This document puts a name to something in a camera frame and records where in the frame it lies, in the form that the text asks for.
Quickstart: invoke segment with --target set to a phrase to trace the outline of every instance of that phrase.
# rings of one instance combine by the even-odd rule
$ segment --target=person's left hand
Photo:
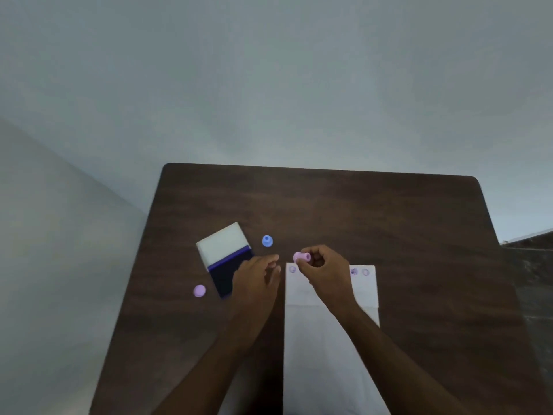
[[[242,262],[234,272],[231,324],[239,325],[249,342],[255,341],[273,310],[280,283],[278,258],[278,255],[255,256]]]

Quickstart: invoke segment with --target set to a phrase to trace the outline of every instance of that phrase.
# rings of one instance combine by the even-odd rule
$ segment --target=wall
[[[553,227],[553,0],[0,0],[0,115],[148,212],[169,161],[473,175]]]
[[[88,413],[145,215],[0,120],[0,412]]]

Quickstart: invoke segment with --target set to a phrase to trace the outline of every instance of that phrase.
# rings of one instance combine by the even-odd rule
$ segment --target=table
[[[327,244],[350,263],[376,265],[382,329],[475,413],[550,413],[475,178],[170,163],[92,414],[150,413],[210,346],[228,302],[195,244],[235,221],[255,254],[279,253],[282,263]],[[207,286],[201,299],[192,293],[197,284]],[[250,391],[250,413],[282,412],[283,320],[284,282],[228,394]]]

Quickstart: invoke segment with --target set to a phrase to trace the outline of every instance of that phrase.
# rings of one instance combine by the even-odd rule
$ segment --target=blue round object
[[[263,240],[261,240],[261,243],[263,243],[265,247],[271,247],[273,245],[273,238],[269,235],[265,235],[263,236]]]

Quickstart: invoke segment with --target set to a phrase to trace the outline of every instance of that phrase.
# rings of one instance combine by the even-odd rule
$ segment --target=person's right hand
[[[301,252],[311,254],[311,261],[298,259],[297,265],[332,314],[336,316],[342,310],[357,305],[351,286],[349,262],[342,255],[324,244],[305,247]]]

